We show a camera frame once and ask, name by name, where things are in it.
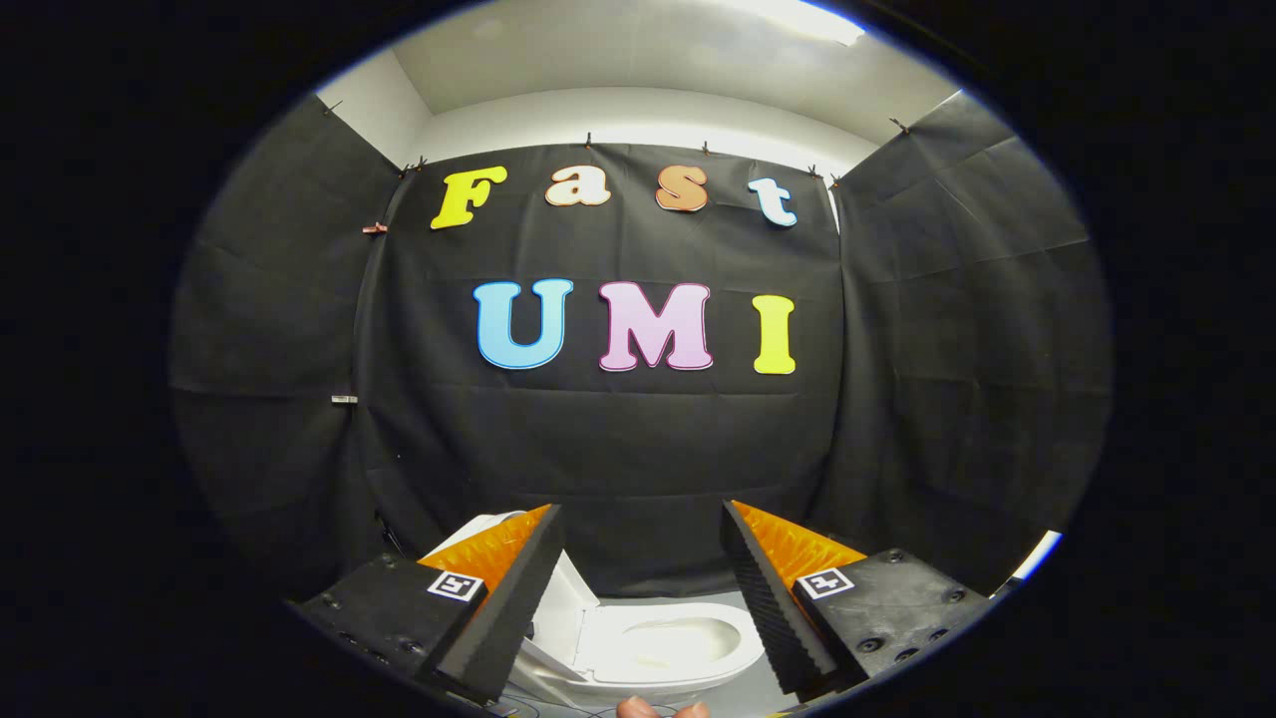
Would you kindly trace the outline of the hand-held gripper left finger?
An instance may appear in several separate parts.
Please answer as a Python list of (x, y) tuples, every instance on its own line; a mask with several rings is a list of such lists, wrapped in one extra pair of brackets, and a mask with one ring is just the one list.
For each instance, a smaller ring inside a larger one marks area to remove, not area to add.
[(475, 705), (496, 701), (564, 548), (560, 505), (410, 559), (383, 553), (299, 613), (366, 663)]

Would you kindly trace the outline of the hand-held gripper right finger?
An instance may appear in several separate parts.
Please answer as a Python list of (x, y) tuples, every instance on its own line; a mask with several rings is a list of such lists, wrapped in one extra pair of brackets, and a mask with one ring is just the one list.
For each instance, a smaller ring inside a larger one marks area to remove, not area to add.
[(903, 548), (861, 553), (725, 500), (721, 545), (780, 687), (800, 699), (920, 662), (993, 599)]

